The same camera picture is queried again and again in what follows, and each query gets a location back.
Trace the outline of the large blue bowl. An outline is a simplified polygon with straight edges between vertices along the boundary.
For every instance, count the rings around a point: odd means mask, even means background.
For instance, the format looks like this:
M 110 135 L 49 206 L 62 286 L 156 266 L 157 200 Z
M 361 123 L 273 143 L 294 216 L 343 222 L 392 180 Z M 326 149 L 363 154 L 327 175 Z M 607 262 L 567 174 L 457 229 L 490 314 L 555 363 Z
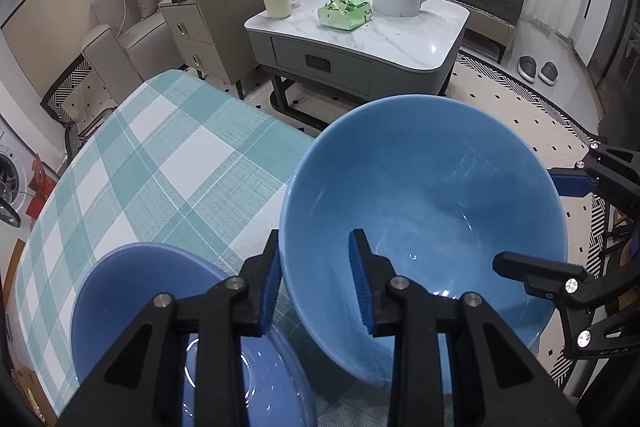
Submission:
M 314 426 L 310 384 L 273 326 L 277 236 L 239 274 L 160 243 L 119 247 L 76 301 L 109 319 L 139 310 L 82 379 L 62 426 Z

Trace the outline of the light blue bowl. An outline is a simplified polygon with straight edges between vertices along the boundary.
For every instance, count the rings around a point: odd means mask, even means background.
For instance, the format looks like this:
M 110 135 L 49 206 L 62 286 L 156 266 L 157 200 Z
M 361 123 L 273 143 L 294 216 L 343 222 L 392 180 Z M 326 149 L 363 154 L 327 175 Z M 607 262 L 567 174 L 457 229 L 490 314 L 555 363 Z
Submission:
M 435 295 L 475 291 L 526 346 L 553 312 L 492 269 L 503 251 L 567 257 L 564 211 L 549 173 L 511 129 L 434 95 L 398 95 L 323 130 L 286 190 L 279 247 L 288 297 L 307 333 L 341 369 L 390 384 L 394 343 L 363 325 L 348 238 Z

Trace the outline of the grey slippers pair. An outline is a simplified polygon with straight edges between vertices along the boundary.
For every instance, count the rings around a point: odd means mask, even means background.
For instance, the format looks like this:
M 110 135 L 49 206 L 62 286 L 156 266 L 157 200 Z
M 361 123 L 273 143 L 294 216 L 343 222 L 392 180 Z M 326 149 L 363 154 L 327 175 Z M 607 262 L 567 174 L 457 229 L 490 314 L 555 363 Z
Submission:
M 536 79 L 540 79 L 548 86 L 554 86 L 559 76 L 559 71 L 552 62 L 544 63 L 541 68 L 538 68 L 535 59 L 528 55 L 521 56 L 518 59 L 516 70 L 518 75 L 529 83 L 534 83 Z

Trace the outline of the red open cardboard box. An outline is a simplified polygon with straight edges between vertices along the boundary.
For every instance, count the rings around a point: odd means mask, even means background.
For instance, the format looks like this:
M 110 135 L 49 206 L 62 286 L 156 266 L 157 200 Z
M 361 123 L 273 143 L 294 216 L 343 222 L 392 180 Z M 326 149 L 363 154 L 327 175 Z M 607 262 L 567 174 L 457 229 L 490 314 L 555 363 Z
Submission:
M 47 174 L 46 168 L 39 156 L 32 161 L 32 179 L 28 188 L 32 192 L 32 200 L 27 206 L 26 215 L 32 220 L 37 220 L 44 205 L 53 192 L 56 180 Z

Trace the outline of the teal checked tablecloth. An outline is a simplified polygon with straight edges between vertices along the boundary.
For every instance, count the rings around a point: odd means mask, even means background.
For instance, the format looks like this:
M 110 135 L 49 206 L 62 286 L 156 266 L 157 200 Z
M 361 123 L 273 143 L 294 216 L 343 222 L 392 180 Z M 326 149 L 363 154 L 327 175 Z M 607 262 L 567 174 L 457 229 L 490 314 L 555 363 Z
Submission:
M 80 286 L 119 246 L 166 243 L 235 274 L 277 228 L 311 137 L 195 77 L 143 83 L 53 190 L 18 264 L 18 329 L 55 412 L 78 386 L 70 320 Z

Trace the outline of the white washing machine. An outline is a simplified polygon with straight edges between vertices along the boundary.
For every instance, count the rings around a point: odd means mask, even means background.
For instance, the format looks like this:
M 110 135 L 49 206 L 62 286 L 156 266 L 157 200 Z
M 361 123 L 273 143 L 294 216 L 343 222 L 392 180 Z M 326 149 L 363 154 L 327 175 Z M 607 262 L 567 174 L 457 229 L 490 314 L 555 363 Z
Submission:
M 26 210 L 34 196 L 28 186 L 35 154 L 4 119 L 1 119 L 0 150 L 1 222 L 11 232 L 27 236 L 32 228 L 32 218 Z

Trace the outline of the white marble coffee table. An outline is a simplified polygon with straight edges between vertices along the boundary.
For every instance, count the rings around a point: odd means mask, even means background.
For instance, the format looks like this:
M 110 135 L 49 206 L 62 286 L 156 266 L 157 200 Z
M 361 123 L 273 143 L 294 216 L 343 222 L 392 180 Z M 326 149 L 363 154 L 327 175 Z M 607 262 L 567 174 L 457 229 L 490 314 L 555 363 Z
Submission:
M 296 82 L 354 103 L 446 92 L 468 9 L 427 0 L 416 17 L 374 13 L 370 22 L 346 31 L 320 24 L 317 11 L 327 1 L 298 0 L 287 18 L 262 11 L 244 23 L 255 60 L 270 76 L 277 112 L 319 131 L 328 127 L 290 104 L 286 91 Z

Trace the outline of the green tissue pack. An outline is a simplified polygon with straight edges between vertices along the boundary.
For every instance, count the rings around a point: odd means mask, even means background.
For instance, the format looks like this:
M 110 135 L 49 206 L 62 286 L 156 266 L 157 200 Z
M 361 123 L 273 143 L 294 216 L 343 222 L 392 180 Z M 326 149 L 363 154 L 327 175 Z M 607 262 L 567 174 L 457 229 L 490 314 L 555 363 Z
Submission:
M 322 26 L 352 31 L 372 20 L 372 9 L 366 0 L 329 0 L 317 15 Z

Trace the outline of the grey drawer cabinet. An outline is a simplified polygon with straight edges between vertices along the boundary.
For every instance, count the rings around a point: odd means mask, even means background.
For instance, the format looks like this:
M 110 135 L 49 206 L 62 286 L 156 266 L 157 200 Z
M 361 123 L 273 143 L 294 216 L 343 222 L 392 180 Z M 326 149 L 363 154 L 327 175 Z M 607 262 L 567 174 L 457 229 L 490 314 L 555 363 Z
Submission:
M 262 0 L 160 2 L 184 64 L 228 83 L 257 67 L 244 23 L 264 9 Z

